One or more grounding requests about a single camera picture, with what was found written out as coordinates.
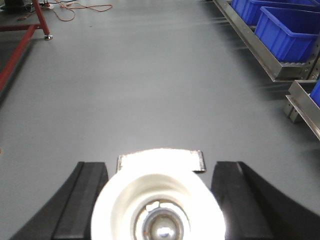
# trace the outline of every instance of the reflective metal surface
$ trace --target reflective metal surface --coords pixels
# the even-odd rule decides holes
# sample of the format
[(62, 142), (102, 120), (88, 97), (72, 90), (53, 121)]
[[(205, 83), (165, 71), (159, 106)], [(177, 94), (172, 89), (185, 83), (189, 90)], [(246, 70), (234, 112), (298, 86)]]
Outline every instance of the reflective metal surface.
[(310, 66), (313, 62), (310, 62), (310, 64), (279, 62), (226, 0), (213, 0), (213, 2), (259, 61), (272, 81), (292, 82), (301, 78), (307, 79), (311, 71)]
[(311, 80), (317, 80), (319, 79), (319, 73), (320, 73), (320, 39), (317, 40), (315, 49), (318, 50), (318, 53), (314, 52), (313, 54), (318, 54), (317, 61), (315, 62), (312, 72), (309, 76), (309, 79)]
[(186, 214), (167, 200), (148, 203), (135, 222), (136, 240), (182, 240), (185, 231), (190, 231)]
[(300, 81), (294, 81), (289, 92), (291, 95), (286, 96), (288, 103), (284, 108), (285, 113), (288, 113), (293, 122), (299, 121), (299, 114), (320, 140), (320, 108), (300, 85)]
[(54, 36), (52, 36), (52, 35), (45, 35), (44, 36), (44, 40), (46, 40), (46, 41), (50, 41), (50, 40), (52, 40), (52, 39), (54, 39)]

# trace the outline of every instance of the stainless steel rack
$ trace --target stainless steel rack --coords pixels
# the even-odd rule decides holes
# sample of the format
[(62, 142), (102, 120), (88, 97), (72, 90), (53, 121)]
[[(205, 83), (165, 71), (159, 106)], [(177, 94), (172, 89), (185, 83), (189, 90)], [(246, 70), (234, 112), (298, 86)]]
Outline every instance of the stainless steel rack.
[(290, 95), (286, 95), (284, 113), (294, 123), (305, 121), (320, 140), (320, 107), (309, 96), (314, 86), (314, 82), (294, 81), (289, 88)]
[(230, 6), (230, 1), (213, 0), (231, 26), (270, 76), (274, 82), (292, 82), (302, 80), (315, 82), (320, 72), (320, 37), (309, 60), (305, 63), (279, 62), (268, 48), (260, 41), (236, 11)]

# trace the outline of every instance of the metal plate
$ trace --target metal plate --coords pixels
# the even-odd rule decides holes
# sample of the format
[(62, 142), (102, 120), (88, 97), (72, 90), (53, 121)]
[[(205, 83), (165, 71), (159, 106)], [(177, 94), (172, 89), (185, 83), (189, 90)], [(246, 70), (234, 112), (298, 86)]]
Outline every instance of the metal plate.
[(279, 62), (226, 0), (213, 0), (273, 82), (292, 82), (310, 73), (310, 64)]
[(203, 153), (200, 150), (156, 148), (124, 154), (118, 157), (116, 171), (118, 172), (127, 165), (132, 166), (132, 162), (137, 168), (143, 168), (150, 164), (167, 164), (168, 166), (178, 166), (179, 169), (188, 169), (196, 173), (207, 171)]
[[(318, 50), (318, 52), (319, 52), (319, 47), (320, 47), (320, 39), (317, 40), (315, 45), (315, 48)], [(319, 79), (319, 74), (320, 74), (320, 57), (318, 57), (317, 61), (315, 62), (312, 72), (309, 76), (309, 79), (317, 80)]]
[(291, 95), (286, 96), (288, 101), (320, 140), (320, 108), (300, 85), (300, 81), (294, 81), (289, 92)]

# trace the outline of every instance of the red table leg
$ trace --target red table leg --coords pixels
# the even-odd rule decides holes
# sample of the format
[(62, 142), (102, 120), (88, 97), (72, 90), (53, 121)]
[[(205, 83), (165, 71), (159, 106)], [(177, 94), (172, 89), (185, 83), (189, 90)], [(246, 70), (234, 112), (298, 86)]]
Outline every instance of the red table leg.
[(40, 22), (40, 28), (43, 29), (43, 32), (45, 35), (49, 35), (50, 31), (47, 25), (47, 22), (45, 20), (44, 13), (42, 12), (40, 5), (38, 3), (38, 0), (32, 0), (33, 6), (35, 8), (36, 15), (38, 16), (39, 22)]
[(45, 16), (40, 8), (38, 0), (32, 0), (33, 5), (35, 7), (36, 15), (38, 16), (40, 24), (23, 24), (23, 25), (11, 25), (11, 26), (0, 26), (0, 32), (7, 32), (7, 31), (21, 31), (26, 30), (23, 38), (20, 40), (18, 46), (14, 50), (12, 56), (10, 57), (9, 61), (3, 68), (2, 72), (0, 72), (0, 94), (4, 87), (7, 84), (7, 81), (15, 69), (19, 59), (21, 58), (22, 54), (24, 53), (28, 43), (32, 35), (34, 34), (36, 29), (42, 29), (44, 32), (44, 39), (51, 40), (53, 38), (50, 35), (50, 31), (48, 25), (45, 20)]

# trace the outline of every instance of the white ring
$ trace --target white ring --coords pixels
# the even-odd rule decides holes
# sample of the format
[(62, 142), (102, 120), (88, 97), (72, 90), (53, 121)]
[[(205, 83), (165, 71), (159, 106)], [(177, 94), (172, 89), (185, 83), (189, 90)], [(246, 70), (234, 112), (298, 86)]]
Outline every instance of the white ring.
[(134, 240), (132, 227), (147, 203), (168, 200), (180, 206), (190, 224), (183, 240), (225, 239), (223, 214), (193, 172), (165, 166), (124, 167), (104, 186), (91, 219), (92, 240)]

